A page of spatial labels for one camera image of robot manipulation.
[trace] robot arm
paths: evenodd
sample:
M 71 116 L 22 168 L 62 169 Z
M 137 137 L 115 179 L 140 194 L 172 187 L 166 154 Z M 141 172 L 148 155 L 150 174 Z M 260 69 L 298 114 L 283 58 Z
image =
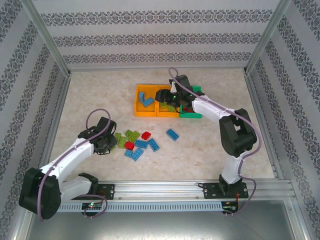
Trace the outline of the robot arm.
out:
M 79 195 L 96 194 L 98 179 L 90 174 L 81 173 L 72 180 L 64 180 L 82 161 L 92 154 L 108 154 L 111 148 L 117 144 L 117 140 L 113 135 L 117 124 L 111 120 L 109 127 L 104 133 L 77 147 L 79 143 L 101 132 L 107 126 L 108 121 L 107 118 L 101 117 L 97 126 L 92 126 L 82 131 L 75 142 L 64 153 L 70 149 L 74 150 L 66 155 L 58 165 L 54 166 L 64 153 L 40 169 L 30 168 L 23 179 L 19 205 L 37 214 L 39 185 L 45 174 L 53 166 L 53 170 L 44 181 L 42 189 L 41 215 L 44 219 L 51 218 L 57 212 L 61 203 L 76 198 Z
M 187 76 L 180 75 L 175 80 L 193 91 Z M 203 92 L 196 92 L 197 95 L 201 96 L 202 99 L 200 99 L 181 88 L 172 79 L 169 80 L 169 83 L 171 84 L 171 90 L 163 89 L 156 93 L 155 99 L 158 102 L 166 102 L 175 108 L 182 105 L 188 110 L 202 114 L 210 120 L 219 123 L 221 144 L 223 149 L 228 153 L 224 169 L 219 176 L 219 188 L 226 195 L 242 182 L 238 169 L 243 157 L 249 153 L 254 143 L 257 142 L 255 131 L 243 120 L 210 104 L 209 97 Z M 250 121 L 248 112 L 244 109 L 234 110 L 229 108 L 228 111 L 234 112 Z

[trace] enclosure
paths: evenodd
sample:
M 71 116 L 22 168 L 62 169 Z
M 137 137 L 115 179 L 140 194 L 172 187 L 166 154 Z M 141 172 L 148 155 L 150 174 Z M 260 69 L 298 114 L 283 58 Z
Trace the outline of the enclosure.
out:
M 0 6 L 0 239 L 320 239 L 319 0 Z M 217 103 L 246 109 L 259 128 L 262 148 L 241 172 L 257 189 L 234 217 L 220 213 L 234 198 L 205 199 L 198 187 L 217 183 L 226 163 L 219 123 L 135 115 L 137 86 L 170 89 L 169 67 Z M 99 108 L 117 133 L 150 132 L 159 151 L 137 161 L 118 147 L 92 155 L 67 180 L 86 172 L 114 184 L 107 212 L 84 219 L 90 201 L 70 200 L 40 222 L 18 205 L 26 171 L 69 148 Z M 244 182 L 250 195 L 254 184 Z

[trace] blue lego brick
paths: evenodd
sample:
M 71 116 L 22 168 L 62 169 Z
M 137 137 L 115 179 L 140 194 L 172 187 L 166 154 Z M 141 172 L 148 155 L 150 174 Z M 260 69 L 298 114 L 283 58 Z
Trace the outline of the blue lego brick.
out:
M 171 128 L 166 132 L 166 134 L 173 140 L 176 141 L 179 138 L 179 135 L 175 133 Z
M 141 140 L 136 140 L 134 145 L 138 148 L 142 149 L 147 149 L 148 147 L 148 142 L 147 141 L 141 141 Z
M 152 148 L 152 151 L 158 151 L 160 148 L 158 146 L 158 144 L 156 143 L 156 141 L 151 138 L 149 141 L 148 141 L 148 144 L 150 145 L 150 147 Z
M 139 93 L 139 101 L 141 103 L 145 101 L 145 93 L 143 91 Z
M 136 162 L 143 153 L 144 151 L 141 148 L 137 148 L 135 152 L 131 155 L 131 158 Z
M 148 99 L 144 100 L 144 102 L 142 102 L 142 105 L 146 108 L 149 105 L 151 105 L 155 100 L 152 97 L 149 97 Z
M 127 149 L 127 150 L 125 151 L 124 155 L 125 155 L 126 157 L 128 157 L 128 158 L 131 158 L 132 153 L 133 153 L 133 152 L 132 152 L 131 150 L 128 150 L 128 149 Z

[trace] orange tray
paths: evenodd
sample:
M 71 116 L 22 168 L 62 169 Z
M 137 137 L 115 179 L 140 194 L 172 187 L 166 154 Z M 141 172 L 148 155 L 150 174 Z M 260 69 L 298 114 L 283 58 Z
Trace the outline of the orange tray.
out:
M 134 101 L 134 115 L 136 117 L 171 117 L 178 118 L 178 112 L 170 112 L 168 107 L 160 107 L 159 102 L 154 100 L 154 102 L 144 107 L 139 101 L 139 93 L 144 92 L 144 98 L 156 97 L 156 92 L 161 89 L 171 89 L 171 85 L 152 85 L 152 84 L 138 84 L 135 91 L 135 101 Z

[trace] damask wallpaper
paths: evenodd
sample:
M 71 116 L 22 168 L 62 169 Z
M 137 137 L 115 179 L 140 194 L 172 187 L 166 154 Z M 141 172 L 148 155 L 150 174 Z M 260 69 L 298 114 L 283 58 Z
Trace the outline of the damask wallpaper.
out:
M 293 0 L 251 73 L 282 172 L 320 239 L 320 2 Z
M 39 167 L 64 83 L 18 0 L 0 1 L 0 240 L 15 218 L 21 185 Z
M 35 0 L 68 67 L 245 67 L 279 0 Z

